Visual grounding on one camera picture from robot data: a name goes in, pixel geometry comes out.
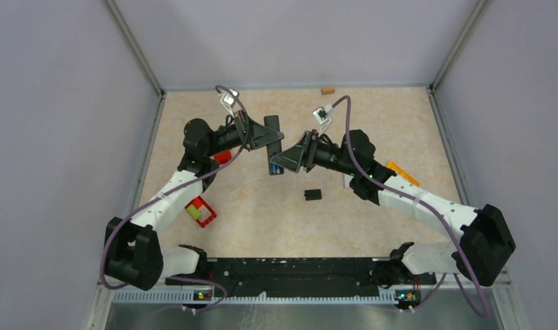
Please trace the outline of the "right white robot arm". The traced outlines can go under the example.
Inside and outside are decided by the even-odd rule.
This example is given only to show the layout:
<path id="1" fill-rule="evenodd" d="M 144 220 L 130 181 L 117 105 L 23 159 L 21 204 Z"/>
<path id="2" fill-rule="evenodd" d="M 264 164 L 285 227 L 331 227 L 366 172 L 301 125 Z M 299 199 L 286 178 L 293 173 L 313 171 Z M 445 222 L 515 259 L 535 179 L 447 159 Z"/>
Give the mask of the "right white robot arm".
<path id="1" fill-rule="evenodd" d="M 316 166 L 349 175 L 349 187 L 362 200 L 391 208 L 444 234 L 446 243 L 406 243 L 391 255 L 393 279 L 409 283 L 418 274 L 462 274 L 490 287 L 516 249 L 502 211 L 462 205 L 418 187 L 375 160 L 375 146 L 360 129 L 350 131 L 341 146 L 306 131 L 291 148 L 271 156 L 276 166 L 298 172 Z"/>

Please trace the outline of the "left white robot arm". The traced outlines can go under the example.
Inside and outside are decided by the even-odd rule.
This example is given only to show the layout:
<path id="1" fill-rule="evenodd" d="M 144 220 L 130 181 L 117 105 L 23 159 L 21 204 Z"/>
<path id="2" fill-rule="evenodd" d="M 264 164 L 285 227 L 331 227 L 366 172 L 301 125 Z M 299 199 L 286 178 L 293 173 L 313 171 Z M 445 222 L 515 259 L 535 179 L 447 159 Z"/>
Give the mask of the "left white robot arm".
<path id="1" fill-rule="evenodd" d="M 201 196 L 225 168 L 214 156 L 233 148 L 257 150 L 279 142 L 284 134 L 252 120 L 245 111 L 234 115 L 228 125 L 212 129 L 201 119 L 190 120 L 183 129 L 185 153 L 167 184 L 147 203 L 106 226 L 100 261 L 100 280 L 108 289 L 111 277 L 121 286 L 149 290 L 158 281 L 182 275 L 192 284 L 202 283 L 208 266 L 200 261 L 197 249 L 179 246 L 169 252 L 161 249 L 160 238 L 179 213 Z"/>

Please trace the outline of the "black battery cover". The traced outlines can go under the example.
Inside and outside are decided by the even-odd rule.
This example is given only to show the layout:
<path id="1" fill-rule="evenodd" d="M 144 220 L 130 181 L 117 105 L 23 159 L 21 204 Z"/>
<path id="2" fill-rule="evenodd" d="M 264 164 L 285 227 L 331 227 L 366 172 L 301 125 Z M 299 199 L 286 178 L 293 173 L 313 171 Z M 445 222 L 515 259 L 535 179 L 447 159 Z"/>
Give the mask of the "black battery cover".
<path id="1" fill-rule="evenodd" d="M 306 201 L 316 201 L 322 199 L 321 189 L 310 189 L 304 191 L 304 198 Z"/>

